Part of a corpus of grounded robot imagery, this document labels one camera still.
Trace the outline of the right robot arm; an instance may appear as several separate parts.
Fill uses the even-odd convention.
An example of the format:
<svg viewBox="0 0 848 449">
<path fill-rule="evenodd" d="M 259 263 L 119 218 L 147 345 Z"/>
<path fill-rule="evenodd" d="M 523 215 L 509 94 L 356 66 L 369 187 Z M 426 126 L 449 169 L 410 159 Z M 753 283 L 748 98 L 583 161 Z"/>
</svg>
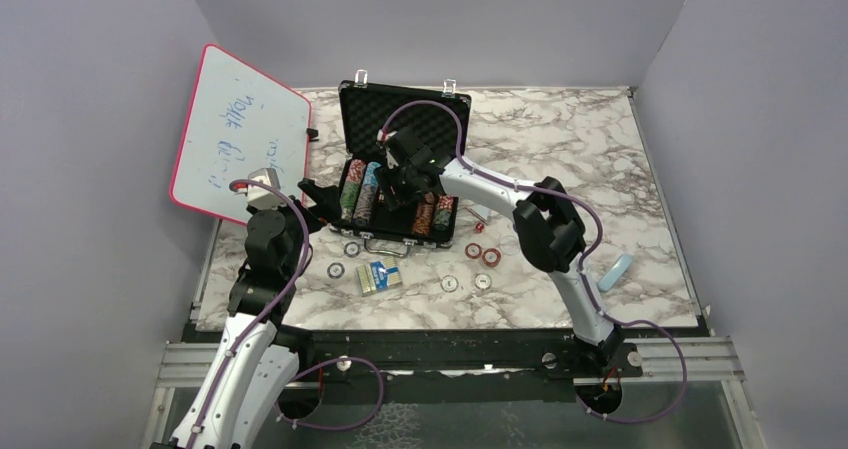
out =
<svg viewBox="0 0 848 449">
<path fill-rule="evenodd" d="M 451 196 L 506 217 L 521 254 L 550 277 L 570 314 L 579 367 L 600 376 L 616 364 L 622 330 L 586 272 L 585 224 L 558 180 L 507 179 L 462 156 L 431 149 L 409 129 L 381 129 L 377 141 L 388 163 L 378 170 L 377 180 L 391 208 Z"/>
</svg>

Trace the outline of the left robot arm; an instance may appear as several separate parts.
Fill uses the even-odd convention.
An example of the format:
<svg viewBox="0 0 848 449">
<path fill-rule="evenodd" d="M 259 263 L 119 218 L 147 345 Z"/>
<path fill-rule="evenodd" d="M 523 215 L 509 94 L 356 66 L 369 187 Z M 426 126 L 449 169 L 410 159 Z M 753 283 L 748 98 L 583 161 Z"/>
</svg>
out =
<svg viewBox="0 0 848 449">
<path fill-rule="evenodd" d="M 283 323 L 310 261 L 311 234 L 341 215 L 340 190 L 304 178 L 306 207 L 256 174 L 229 184 L 250 214 L 246 260 L 234 284 L 219 345 L 165 448 L 249 448 L 284 387 L 313 370 L 306 330 Z"/>
</svg>

